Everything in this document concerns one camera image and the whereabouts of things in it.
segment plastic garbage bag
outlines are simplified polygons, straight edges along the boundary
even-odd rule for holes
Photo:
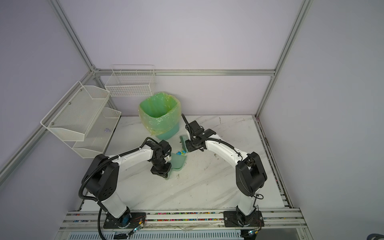
[[[179,124],[180,101],[172,95],[157,93],[139,105],[141,122],[152,135],[168,132]]]

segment white wire basket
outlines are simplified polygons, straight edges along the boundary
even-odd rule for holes
[[[62,141],[84,141],[109,99],[109,91],[96,86],[83,86],[45,126]]]
[[[152,96],[155,86],[153,65],[112,65],[105,89],[112,97]]]
[[[94,158],[104,153],[121,112],[103,108],[84,141],[76,142],[72,149],[82,158]]]

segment white table surface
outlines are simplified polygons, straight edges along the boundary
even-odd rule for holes
[[[187,116],[204,129],[212,129],[223,140],[242,151],[259,154],[267,173],[267,181],[260,189],[263,200],[259,208],[283,208],[284,203],[266,157],[251,115]],[[180,119],[180,130],[167,141],[172,152],[181,151],[179,136],[186,134]],[[139,117],[121,117],[106,151],[106,156],[120,154],[141,145],[151,136]],[[170,173],[169,179],[153,175],[152,164],[141,162],[119,174],[117,192],[131,210],[224,209],[237,206],[242,194],[236,186],[235,169],[211,151],[187,153],[183,168]],[[85,200],[82,211],[97,211],[99,206]]]

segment metal extrusion bar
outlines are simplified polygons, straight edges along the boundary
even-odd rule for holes
[[[80,80],[82,84],[85,84],[89,79],[91,79],[93,74],[88,72],[85,76]],[[60,101],[55,105],[58,109],[63,104],[66,104],[68,99],[77,91],[76,88],[72,88],[68,91]],[[46,116],[47,121],[50,120],[51,117],[54,116]],[[43,137],[46,132],[46,128],[40,125],[36,128],[36,130],[28,137],[28,139],[23,143],[23,145],[15,152],[15,154],[2,166],[0,170],[0,188],[4,186],[4,183],[8,179],[8,177],[20,166],[28,153],[33,149],[33,147],[37,144],[37,142]]]
[[[59,19],[60,23],[62,24],[65,32],[68,34],[69,38],[73,42],[74,46],[76,47],[77,51],[79,52],[81,58],[87,65],[90,71],[96,70],[95,66],[92,64],[91,59],[88,57],[83,45],[80,42],[79,37],[77,36],[69,18],[67,17],[63,6],[61,5],[59,0],[48,0],[51,7],[53,8],[53,11],[56,13],[57,18]]]
[[[262,144],[263,144],[265,153],[267,155],[269,164],[272,168],[272,172],[275,175],[275,179],[277,181],[278,187],[279,187],[280,191],[282,191],[284,193],[284,196],[286,197],[286,201],[288,203],[288,206],[293,207],[291,199],[290,199],[288,192],[286,190],[285,184],[282,180],[279,168],[277,167],[277,164],[275,162],[275,158],[273,157],[273,154],[272,154],[271,148],[269,146],[268,140],[265,136],[265,133],[264,133],[263,127],[261,125],[260,119],[254,118],[253,120],[255,122],[255,125],[256,125],[257,131],[259,133],[260,139],[262,141]]]
[[[112,70],[100,69],[96,72],[98,76],[110,76]],[[274,76],[275,70],[273,69],[206,69],[206,70],[167,70],[167,69],[155,69],[156,76]]]
[[[257,112],[256,112],[256,117],[259,117],[264,106],[265,106],[265,103],[270,95],[270,93],[272,92],[272,88],[273,86],[275,85],[276,83],[276,80],[279,76],[279,73],[281,72],[281,68],[282,66],[284,65],[284,62],[288,56],[288,53],[293,45],[293,42],[295,41],[296,39],[296,36],[298,34],[298,31],[299,31],[299,28],[300,26],[303,24],[303,20],[305,18],[305,16],[307,15],[308,13],[308,10],[312,4],[312,1],[313,0],[303,0],[303,2],[301,3],[301,7],[300,7],[300,10],[299,10],[299,13],[297,14],[297,17],[296,17],[296,20],[292,26],[292,29],[291,29],[291,32],[288,36],[288,39],[283,47],[283,51],[281,52],[281,55],[279,57],[279,60],[276,64],[276,72],[275,72],[275,75],[271,77],[270,81],[269,81],[269,84],[267,86],[267,89],[264,93],[264,96],[263,96],[263,99],[262,101],[260,102],[260,105],[257,109]]]
[[[146,226],[141,231],[241,229],[241,227],[224,227],[223,211],[228,210],[234,209],[146,211]],[[264,217],[264,228],[307,228],[300,209],[260,210]],[[68,212],[59,232],[97,232],[97,218],[98,211]],[[101,226],[105,219],[106,214],[102,212]]]

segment aluminum frame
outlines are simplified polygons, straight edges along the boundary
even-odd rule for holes
[[[265,103],[266,103],[269,95],[272,92],[273,86],[276,83],[276,80],[277,80],[277,78],[279,76],[279,73],[281,72],[281,69],[282,69],[282,67],[284,65],[284,62],[285,62],[287,56],[288,56],[288,53],[291,50],[293,42],[296,39],[298,31],[299,31],[301,25],[303,24],[303,21],[304,21],[307,13],[309,11],[309,8],[310,8],[310,6],[312,4],[312,1],[313,0],[303,0],[303,2],[301,3],[300,10],[299,10],[299,12],[297,14],[295,22],[293,23],[293,26],[292,26],[290,34],[289,34],[289,36],[287,38],[287,41],[285,42],[285,45],[283,47],[283,51],[280,54],[279,60],[277,61],[277,64],[276,64],[276,67],[275,67],[275,75],[271,77],[271,79],[269,81],[269,84],[268,84],[268,86],[267,86],[267,88],[265,90],[263,99],[260,102],[259,107],[257,108],[257,112],[256,112],[256,117],[257,118],[260,117],[260,114],[261,114],[261,112],[262,112],[262,110],[263,110],[263,108],[265,106]]]
[[[289,51],[293,45],[293,42],[297,36],[298,30],[299,30],[300,26],[302,25],[302,22],[303,22],[305,16],[307,15],[307,12],[311,6],[312,1],[313,0],[303,0],[302,4],[300,6],[300,10],[298,12],[298,15],[295,19],[295,22],[292,26],[290,34],[287,38],[287,41],[286,41],[284,48],[283,48],[283,51],[281,52],[279,60],[276,64],[276,68],[274,70],[257,70],[257,69],[255,70],[255,69],[253,69],[253,70],[156,70],[155,71],[155,74],[158,76],[181,76],[181,75],[186,75],[186,76],[271,76],[270,82],[269,82],[268,87],[264,93],[263,99],[262,99],[262,101],[261,101],[261,103],[257,109],[257,112],[255,114],[256,118],[254,120],[255,120],[255,124],[257,126],[257,129],[259,131],[259,135],[262,139],[264,148],[266,150],[268,159],[270,161],[271,167],[274,171],[275,178],[278,181],[278,185],[280,187],[280,190],[286,196],[286,200],[287,200],[290,207],[292,207],[290,198],[289,198],[289,196],[285,190],[285,186],[284,186],[284,183],[281,179],[280,172],[278,171],[277,165],[276,165],[275,160],[273,158],[273,155],[272,155],[272,152],[270,150],[268,141],[267,141],[265,134],[262,130],[261,123],[260,123],[260,120],[258,119],[258,117],[260,116],[260,114],[261,114],[261,112],[265,106],[265,103],[266,103],[266,101],[267,101],[267,99],[268,99],[268,97],[272,91],[272,88],[274,87],[276,80],[278,79],[278,76],[279,76],[279,73],[282,69],[282,66],[283,66],[283,64],[287,58],[287,55],[288,55],[288,53],[289,53]],[[86,84],[86,82],[88,80],[93,78],[96,81],[96,83],[99,85],[99,87],[105,88],[101,79],[100,79],[100,76],[110,75],[110,74],[112,74],[112,70],[100,70],[92,64],[89,56],[86,53],[86,50],[84,49],[83,45],[81,44],[79,37],[77,36],[73,26],[71,25],[69,18],[65,14],[65,11],[64,11],[62,5],[60,4],[60,0],[48,0],[48,2],[51,5],[55,14],[57,15],[60,23],[62,24],[62,26],[63,26],[64,30],[66,31],[66,33],[68,34],[69,38],[73,42],[76,50],[79,52],[80,56],[82,57],[83,61],[86,64],[86,66],[89,68],[89,72],[86,73],[86,75],[81,79],[80,82],[82,84]],[[73,94],[73,92],[69,91],[66,95],[64,95],[63,98],[56,104],[56,107],[58,109],[60,109],[61,105],[63,103],[66,103],[66,100],[68,99],[68,97],[70,97],[71,94]],[[109,100],[108,103],[111,106],[111,108],[116,109],[116,106],[112,100]],[[47,130],[43,126],[38,127],[33,132],[33,134],[28,137],[28,139],[24,142],[24,144],[17,150],[17,152],[10,158],[10,160],[8,160],[8,162],[3,166],[3,168],[0,170],[0,188],[2,188],[4,186],[4,183],[7,181],[8,177],[21,165],[21,163],[23,162],[25,157],[30,153],[30,151],[34,148],[34,146],[37,144],[37,142],[43,137],[43,135],[46,133],[46,131]],[[279,218],[278,220],[280,220],[281,222],[286,222],[287,220],[291,220],[291,219],[283,218],[283,220],[281,220],[281,218]],[[276,222],[279,222],[279,221],[272,221],[272,219],[267,220],[267,222],[268,221],[271,221],[271,223],[266,223],[266,228],[271,227],[272,226],[271,224],[273,224],[273,226],[271,227],[271,228],[273,228],[276,225]],[[84,225],[79,225],[79,226],[81,226],[81,227],[77,228],[77,230],[84,227]],[[303,226],[304,225],[302,225],[301,227],[295,227],[295,228],[304,229],[303,233],[302,233],[303,237],[310,236],[309,229],[306,226],[306,224],[305,224],[305,227],[303,227]]]
[[[274,76],[274,69],[155,69],[156,76]],[[110,76],[113,71],[100,69],[96,72],[98,77]]]
[[[175,211],[140,211],[147,213],[147,220],[156,220],[146,222],[146,227],[141,231],[163,231],[163,230],[213,230],[213,229],[242,229],[241,227],[225,227],[223,220],[191,220],[205,218],[224,218],[223,211],[235,211],[235,208],[228,209],[209,209],[209,210],[175,210]],[[308,228],[300,209],[260,209],[264,217],[263,228]],[[167,212],[221,212],[216,214],[153,214]],[[83,232],[97,231],[98,211],[88,212],[68,212],[60,229],[60,232]],[[104,224],[106,213],[102,212],[100,225]],[[186,221],[164,221],[168,219],[188,219]],[[118,231],[121,229],[108,229],[108,231]]]
[[[93,77],[92,72],[88,72],[84,75],[84,77],[80,80],[82,84],[86,84]],[[72,87],[60,100],[56,103],[56,109],[61,109],[66,105],[68,100],[75,94],[77,88]],[[46,116],[45,121],[50,121],[51,118],[55,116],[56,112],[52,112],[49,116]],[[30,151],[36,146],[38,141],[43,137],[43,135],[48,130],[39,125],[36,130],[27,138],[27,140],[23,143],[23,145],[15,152],[15,154],[3,165],[0,170],[0,188],[4,186],[4,183],[8,179],[8,177],[21,165],[26,156],[30,153]]]

